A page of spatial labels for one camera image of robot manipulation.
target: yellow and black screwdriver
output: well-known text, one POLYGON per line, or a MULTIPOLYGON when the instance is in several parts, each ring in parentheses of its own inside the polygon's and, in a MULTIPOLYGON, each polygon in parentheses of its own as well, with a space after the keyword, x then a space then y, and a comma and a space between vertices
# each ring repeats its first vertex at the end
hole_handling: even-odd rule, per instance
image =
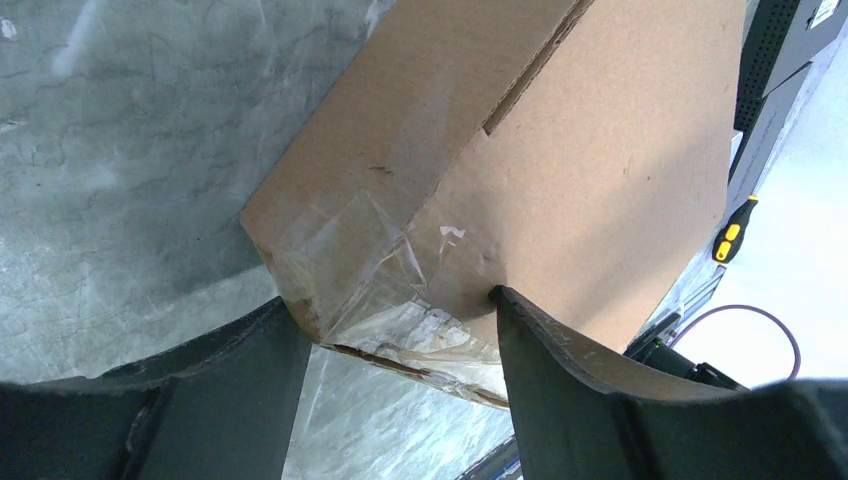
POLYGON ((721 264, 727 264, 739 252, 742 239, 745 238, 745 229, 751 220, 751 212, 757 206, 756 195, 751 195, 748 200, 733 212, 727 220, 727 225, 718 232, 713 243, 713 260, 721 264))

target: purple cable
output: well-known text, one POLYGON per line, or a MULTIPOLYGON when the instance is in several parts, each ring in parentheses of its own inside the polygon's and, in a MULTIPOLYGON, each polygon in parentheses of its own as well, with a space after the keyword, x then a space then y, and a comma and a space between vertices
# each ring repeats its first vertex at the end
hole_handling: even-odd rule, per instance
POLYGON ((754 312, 754 313, 759 313, 760 315, 768 318, 769 320, 774 322, 778 327, 780 327, 780 329, 783 330, 783 333, 786 334, 786 338, 789 339, 789 343, 792 344, 792 353, 795 354, 795 363, 792 365, 792 372, 789 374, 789 377, 787 377, 786 379, 787 380, 793 380, 795 377, 798 376, 798 371, 801 369, 801 349, 798 348, 798 342, 795 340, 795 336, 792 335, 792 332, 789 331, 789 328, 787 328, 786 325, 783 324, 783 322, 778 320, 777 317, 775 317, 774 315, 770 314, 769 312, 763 310, 762 308, 757 308, 757 307, 754 307, 754 306, 751 306, 751 305, 742 305, 742 304, 734 303, 734 304, 730 304, 730 305, 723 305, 721 307, 716 307, 716 308, 713 308, 712 310, 707 310, 706 312, 702 313, 698 318, 689 322, 689 324, 686 325, 686 327, 683 330, 681 330, 680 333, 676 337, 674 337, 674 339, 672 339, 671 342, 669 342, 668 346, 671 347, 671 348, 674 348, 674 346, 677 345, 677 342, 679 342, 680 339, 683 338, 683 336, 686 335, 690 330, 695 328, 695 325, 700 323, 701 320, 709 317, 710 315, 712 315, 714 313, 718 313, 718 312, 721 312, 721 311, 724 311, 724 310, 749 310, 749 311, 754 312))

